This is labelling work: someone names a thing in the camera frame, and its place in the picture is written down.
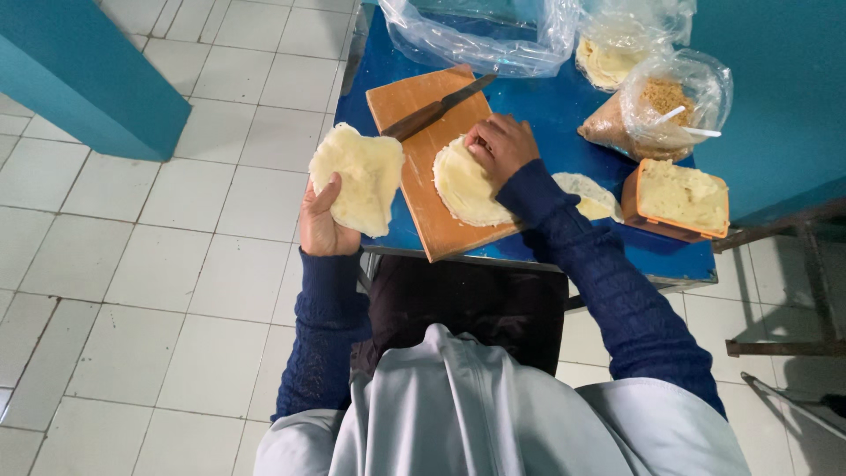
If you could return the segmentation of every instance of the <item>wooden knife handle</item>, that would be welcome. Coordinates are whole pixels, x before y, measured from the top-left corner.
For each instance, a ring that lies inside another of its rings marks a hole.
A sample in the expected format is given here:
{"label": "wooden knife handle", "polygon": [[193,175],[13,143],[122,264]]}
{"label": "wooden knife handle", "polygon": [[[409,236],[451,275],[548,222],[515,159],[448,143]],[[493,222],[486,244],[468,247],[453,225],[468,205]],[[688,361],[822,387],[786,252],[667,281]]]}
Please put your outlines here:
{"label": "wooden knife handle", "polygon": [[443,117],[447,111],[440,101],[426,104],[419,110],[405,116],[382,131],[383,136],[391,136],[402,142],[417,134]]}

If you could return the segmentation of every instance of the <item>knife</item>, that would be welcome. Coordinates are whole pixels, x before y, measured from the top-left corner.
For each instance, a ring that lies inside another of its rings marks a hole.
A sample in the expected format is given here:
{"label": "knife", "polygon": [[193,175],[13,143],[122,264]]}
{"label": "knife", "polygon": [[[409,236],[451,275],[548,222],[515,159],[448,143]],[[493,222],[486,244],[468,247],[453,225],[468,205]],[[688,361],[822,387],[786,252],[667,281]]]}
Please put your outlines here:
{"label": "knife", "polygon": [[473,96],[495,80],[497,75],[484,75],[458,91],[448,94],[440,101],[432,102],[405,116],[382,131],[383,136],[402,142],[421,130],[435,124],[448,110],[458,106],[464,99]]}

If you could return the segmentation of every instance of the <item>wooden cutting board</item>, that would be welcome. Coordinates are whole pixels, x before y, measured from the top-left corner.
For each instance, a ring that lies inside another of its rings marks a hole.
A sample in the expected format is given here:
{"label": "wooden cutting board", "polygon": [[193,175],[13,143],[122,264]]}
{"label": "wooden cutting board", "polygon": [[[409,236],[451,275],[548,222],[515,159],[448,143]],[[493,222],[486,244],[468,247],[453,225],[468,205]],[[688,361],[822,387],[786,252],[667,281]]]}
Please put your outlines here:
{"label": "wooden cutting board", "polygon": [[[430,102],[439,101],[467,86],[474,79],[470,67],[462,64],[371,89],[367,92],[367,104],[381,132]],[[480,91],[447,111],[435,124],[403,142],[405,164],[400,188],[431,263],[517,231],[513,224],[476,227],[454,219],[435,190],[432,173],[435,154],[490,115],[491,107]]]}

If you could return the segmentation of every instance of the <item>white tile floor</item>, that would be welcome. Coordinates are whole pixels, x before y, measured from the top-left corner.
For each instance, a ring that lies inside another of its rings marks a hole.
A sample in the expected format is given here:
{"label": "white tile floor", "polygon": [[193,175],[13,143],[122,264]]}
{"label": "white tile floor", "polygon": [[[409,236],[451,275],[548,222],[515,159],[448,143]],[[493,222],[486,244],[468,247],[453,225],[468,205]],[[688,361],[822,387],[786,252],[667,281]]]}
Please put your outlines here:
{"label": "white tile floor", "polygon": [[[0,474],[251,474],[294,342],[298,206],[353,6],[102,0],[194,107],[162,165],[91,152],[0,95]],[[846,247],[825,251],[844,309]],[[846,468],[843,442],[739,379],[845,392],[842,361],[725,355],[729,338],[818,336],[800,256],[790,238],[742,246],[717,256],[720,284],[667,297],[714,355],[753,474]],[[611,378],[587,312],[566,316],[560,359],[571,385]]]}

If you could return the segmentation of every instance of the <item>teal wall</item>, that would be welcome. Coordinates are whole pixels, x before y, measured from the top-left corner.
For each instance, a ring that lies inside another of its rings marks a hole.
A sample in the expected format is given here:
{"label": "teal wall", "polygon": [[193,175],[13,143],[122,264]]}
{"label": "teal wall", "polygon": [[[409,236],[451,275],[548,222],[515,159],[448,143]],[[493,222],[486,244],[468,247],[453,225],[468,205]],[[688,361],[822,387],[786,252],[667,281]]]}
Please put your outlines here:
{"label": "teal wall", "polygon": [[846,195],[846,2],[701,1],[691,47],[734,76],[723,136],[695,149],[728,182],[734,223]]}
{"label": "teal wall", "polygon": [[91,0],[0,0],[0,91],[99,153],[155,161],[191,110]]}

